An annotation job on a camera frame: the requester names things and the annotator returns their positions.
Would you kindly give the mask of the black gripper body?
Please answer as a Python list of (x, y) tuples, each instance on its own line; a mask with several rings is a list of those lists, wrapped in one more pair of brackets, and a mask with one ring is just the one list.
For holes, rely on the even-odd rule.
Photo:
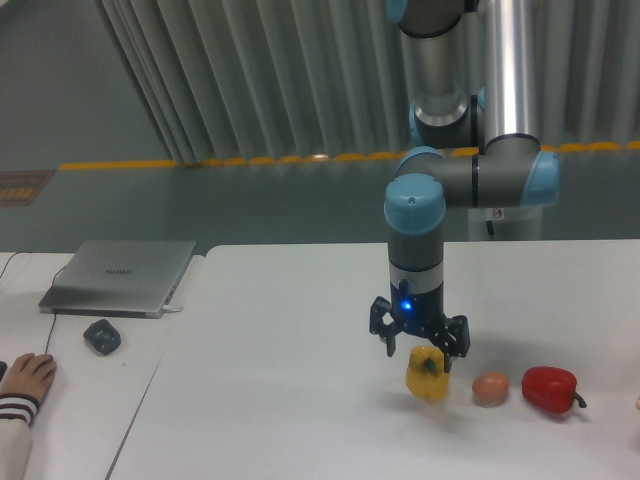
[(396, 329), (413, 336), (440, 336), (445, 330), (443, 285), (424, 293), (401, 293), (391, 286), (391, 317)]

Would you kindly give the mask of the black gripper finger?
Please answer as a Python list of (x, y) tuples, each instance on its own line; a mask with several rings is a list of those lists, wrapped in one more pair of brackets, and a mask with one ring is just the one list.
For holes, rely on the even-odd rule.
[(444, 372), (449, 373), (453, 358), (464, 358), (470, 348), (468, 318), (441, 316), (429, 327), (429, 339), (444, 355)]
[(377, 335), (385, 344), (386, 354), (392, 357), (396, 351), (396, 336), (400, 326), (392, 314), (391, 303), (383, 297), (376, 297), (370, 307), (369, 332)]

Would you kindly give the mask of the striped sleeve forearm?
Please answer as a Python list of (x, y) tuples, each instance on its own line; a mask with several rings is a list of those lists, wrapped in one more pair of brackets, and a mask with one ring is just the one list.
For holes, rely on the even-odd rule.
[(31, 422), (40, 402), (26, 394), (1, 395), (1, 478), (23, 479), (32, 448)]

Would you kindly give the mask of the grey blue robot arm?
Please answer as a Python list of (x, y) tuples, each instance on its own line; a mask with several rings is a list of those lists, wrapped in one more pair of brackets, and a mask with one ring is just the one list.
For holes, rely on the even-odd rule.
[[(387, 16), (409, 39), (419, 94), (410, 109), (416, 146), (387, 185), (390, 295), (370, 309), (369, 330), (388, 355), (407, 334), (446, 361), (470, 348), (467, 318), (444, 311), (444, 219), (450, 208), (539, 207), (559, 194), (559, 162), (537, 125), (534, 5), (530, 1), (391, 1)], [(455, 33), (478, 14), (485, 26), (485, 81), (466, 94)]]

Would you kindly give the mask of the person's hand on mouse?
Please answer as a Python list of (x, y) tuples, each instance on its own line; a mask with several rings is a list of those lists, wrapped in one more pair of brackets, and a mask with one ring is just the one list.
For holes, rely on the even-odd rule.
[(27, 396), (41, 404), (53, 384), (57, 369), (55, 359), (45, 360), (47, 354), (27, 353), (18, 357), (6, 375), (1, 394)]

